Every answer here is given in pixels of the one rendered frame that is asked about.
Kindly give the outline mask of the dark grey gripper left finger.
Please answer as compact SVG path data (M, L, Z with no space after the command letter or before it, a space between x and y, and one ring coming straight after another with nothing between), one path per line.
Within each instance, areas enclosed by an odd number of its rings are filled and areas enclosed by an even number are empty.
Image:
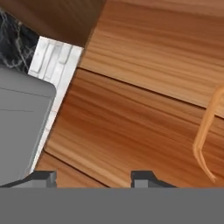
M57 186L56 171L34 171L26 178L1 185L1 188L53 188Z

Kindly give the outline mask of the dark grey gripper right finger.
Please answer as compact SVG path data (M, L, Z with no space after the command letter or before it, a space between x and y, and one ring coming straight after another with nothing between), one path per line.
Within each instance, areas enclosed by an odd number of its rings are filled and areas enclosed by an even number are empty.
M130 173L131 188L153 188L168 187L175 188L175 185L169 184L156 177L153 171L132 171Z

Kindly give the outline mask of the dark wooden cabinet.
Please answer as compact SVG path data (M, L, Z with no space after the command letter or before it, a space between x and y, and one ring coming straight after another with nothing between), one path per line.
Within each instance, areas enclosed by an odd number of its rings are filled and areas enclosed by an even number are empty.
M0 0L0 8L41 36L85 47L106 0Z

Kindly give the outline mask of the grey appliance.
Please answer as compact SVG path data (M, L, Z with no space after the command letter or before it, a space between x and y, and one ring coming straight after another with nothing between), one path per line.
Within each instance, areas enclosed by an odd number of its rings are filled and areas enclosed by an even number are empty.
M30 174L56 88L0 65L0 186Z

